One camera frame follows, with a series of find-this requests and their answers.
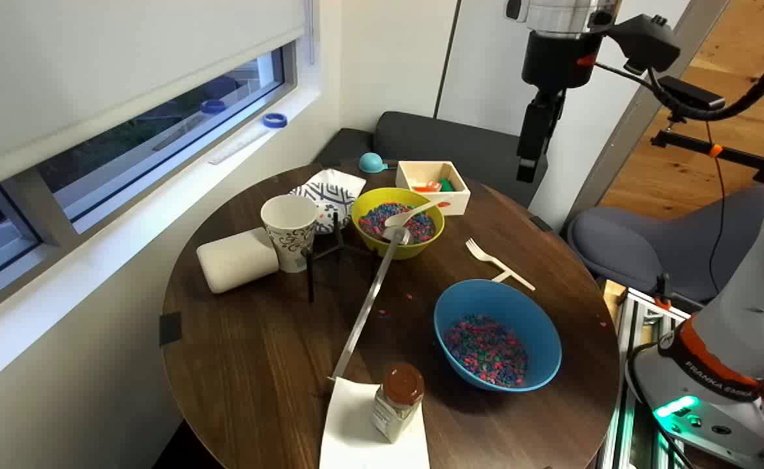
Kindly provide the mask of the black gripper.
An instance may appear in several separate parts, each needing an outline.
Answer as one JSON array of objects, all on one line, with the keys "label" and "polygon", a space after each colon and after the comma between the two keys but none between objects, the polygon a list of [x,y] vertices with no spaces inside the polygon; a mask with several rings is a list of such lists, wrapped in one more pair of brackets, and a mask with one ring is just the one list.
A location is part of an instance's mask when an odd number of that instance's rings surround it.
[{"label": "black gripper", "polygon": [[545,36],[532,31],[526,42],[521,78],[539,92],[526,104],[520,132],[520,173],[521,182],[532,182],[545,162],[549,143],[562,119],[567,92],[589,80],[599,49],[598,33]]}]

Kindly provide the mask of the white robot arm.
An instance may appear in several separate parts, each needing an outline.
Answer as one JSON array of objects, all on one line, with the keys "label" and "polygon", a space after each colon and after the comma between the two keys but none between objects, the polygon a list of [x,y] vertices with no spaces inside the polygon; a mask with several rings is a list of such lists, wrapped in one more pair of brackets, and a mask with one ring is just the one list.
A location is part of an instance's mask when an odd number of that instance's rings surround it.
[{"label": "white robot arm", "polygon": [[[616,22],[619,0],[508,0],[507,16],[530,27],[521,80],[538,89],[520,132],[520,181],[532,181],[562,119],[567,92],[589,80],[598,49],[614,40],[624,74],[645,78],[645,89],[680,119],[728,119],[764,96],[764,75],[734,104],[689,104],[667,89],[666,70],[680,46],[662,16]],[[764,393],[764,225],[755,247],[722,293],[685,325],[679,345],[692,342],[680,371],[730,398]]]}]

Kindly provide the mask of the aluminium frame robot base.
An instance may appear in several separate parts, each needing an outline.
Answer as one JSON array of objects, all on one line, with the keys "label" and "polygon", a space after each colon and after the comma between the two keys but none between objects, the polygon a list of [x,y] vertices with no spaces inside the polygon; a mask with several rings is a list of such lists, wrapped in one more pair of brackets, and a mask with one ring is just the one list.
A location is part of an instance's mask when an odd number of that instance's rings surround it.
[{"label": "aluminium frame robot base", "polygon": [[715,300],[683,312],[633,287],[606,285],[619,310],[624,381],[667,449],[679,441],[744,469],[764,469],[764,312],[736,334]]}]

